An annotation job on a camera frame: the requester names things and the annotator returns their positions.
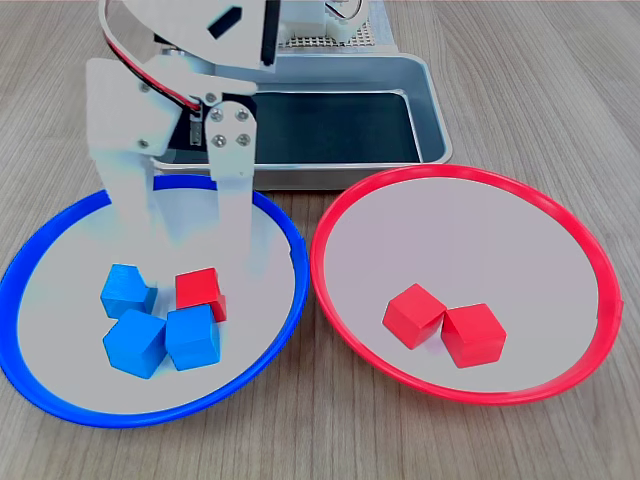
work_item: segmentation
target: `cube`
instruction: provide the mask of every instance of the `cube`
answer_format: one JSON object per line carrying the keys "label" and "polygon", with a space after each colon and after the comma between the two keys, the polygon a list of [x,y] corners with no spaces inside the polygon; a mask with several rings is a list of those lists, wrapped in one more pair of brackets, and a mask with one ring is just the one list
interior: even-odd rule
{"label": "cube", "polygon": [[433,335],[447,307],[414,284],[389,302],[382,323],[411,350]]}
{"label": "cube", "polygon": [[166,321],[127,310],[103,339],[113,368],[149,379],[167,355]]}
{"label": "cube", "polygon": [[167,352],[177,370],[213,365],[220,361],[220,333],[209,305],[169,312]]}
{"label": "cube", "polygon": [[151,313],[158,295],[157,288],[149,288],[137,267],[113,265],[102,289],[100,300],[109,318],[118,319],[127,310]]}
{"label": "cube", "polygon": [[209,305],[216,322],[227,319],[227,302],[220,293],[215,268],[185,273],[176,277],[176,308]]}
{"label": "cube", "polygon": [[507,333],[482,303],[447,310],[441,338],[458,368],[500,360]]}

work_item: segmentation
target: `wood grain surface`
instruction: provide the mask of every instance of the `wood grain surface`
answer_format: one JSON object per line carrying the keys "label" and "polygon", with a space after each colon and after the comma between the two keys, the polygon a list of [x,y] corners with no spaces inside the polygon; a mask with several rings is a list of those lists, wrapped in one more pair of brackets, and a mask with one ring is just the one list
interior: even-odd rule
{"label": "wood grain surface", "polygon": [[[311,294],[254,382],[171,424],[72,425],[2,376],[0,479],[640,478],[640,4],[387,8],[401,51],[430,65],[452,162],[551,195],[609,253],[626,305],[605,364],[534,405],[441,401],[355,356]],[[123,42],[150,55],[146,32],[116,10]],[[92,2],[0,2],[2,270],[38,227],[101,187],[84,138],[84,65],[110,56]],[[309,242],[335,198],[271,196]]]}

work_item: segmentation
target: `screw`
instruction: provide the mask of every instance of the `screw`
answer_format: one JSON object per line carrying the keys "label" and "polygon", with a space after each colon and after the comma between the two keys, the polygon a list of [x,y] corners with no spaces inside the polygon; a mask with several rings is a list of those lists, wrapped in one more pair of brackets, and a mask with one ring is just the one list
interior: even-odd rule
{"label": "screw", "polygon": [[211,120],[213,120],[214,122],[222,121],[222,110],[220,110],[219,108],[214,108],[213,110],[211,110]]}
{"label": "screw", "polygon": [[241,147],[246,147],[251,143],[251,137],[249,137],[249,135],[247,135],[246,133],[243,133],[238,137],[236,142],[238,142],[238,145],[240,145]]}
{"label": "screw", "polygon": [[222,135],[216,135],[213,137],[213,144],[218,148],[222,148],[227,144],[227,139]]}
{"label": "screw", "polygon": [[238,110],[238,113],[236,113],[236,118],[241,122],[244,122],[249,118],[249,112],[247,112],[244,108],[241,108],[240,110]]}

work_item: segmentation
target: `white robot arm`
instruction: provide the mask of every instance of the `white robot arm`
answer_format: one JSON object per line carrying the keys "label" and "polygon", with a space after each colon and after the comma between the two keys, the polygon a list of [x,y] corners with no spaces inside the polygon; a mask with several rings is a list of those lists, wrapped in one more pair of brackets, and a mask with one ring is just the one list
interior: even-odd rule
{"label": "white robot arm", "polygon": [[216,65],[269,71],[276,68],[278,43],[291,37],[346,41],[366,21],[367,0],[124,3],[175,54],[137,61],[109,28],[109,0],[99,0],[105,39],[119,61],[87,63],[87,140],[113,206],[148,257],[141,270],[158,279],[163,275],[153,270],[159,262],[150,245],[168,237],[153,202],[152,160],[165,153],[185,112],[191,120],[188,141],[206,145],[224,230],[245,250],[250,239],[257,132],[251,96],[257,87],[215,76]]}

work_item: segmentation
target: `red wire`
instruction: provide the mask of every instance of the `red wire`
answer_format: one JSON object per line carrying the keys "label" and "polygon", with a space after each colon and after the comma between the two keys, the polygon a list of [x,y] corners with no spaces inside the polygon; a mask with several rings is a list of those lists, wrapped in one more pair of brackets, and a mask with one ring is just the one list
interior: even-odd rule
{"label": "red wire", "polygon": [[118,55],[120,60],[122,60],[124,63],[126,63],[127,66],[131,70],[136,72],[145,82],[148,82],[149,84],[154,86],[156,89],[166,93],[167,95],[172,96],[173,98],[178,100],[180,103],[183,103],[189,109],[194,110],[196,112],[200,110],[200,104],[188,100],[184,96],[180,95],[179,93],[175,92],[174,90],[171,90],[170,88],[165,87],[164,85],[159,83],[157,80],[155,80],[152,77],[150,77],[149,74],[147,74],[144,70],[141,70],[135,64],[130,62],[129,59],[122,54],[122,52],[118,49],[118,47],[116,47],[113,44],[113,42],[111,42],[106,37],[105,37],[105,39],[106,39],[107,43],[109,44],[109,46],[111,47],[111,49],[114,50],[114,52],[116,52],[116,55]]}

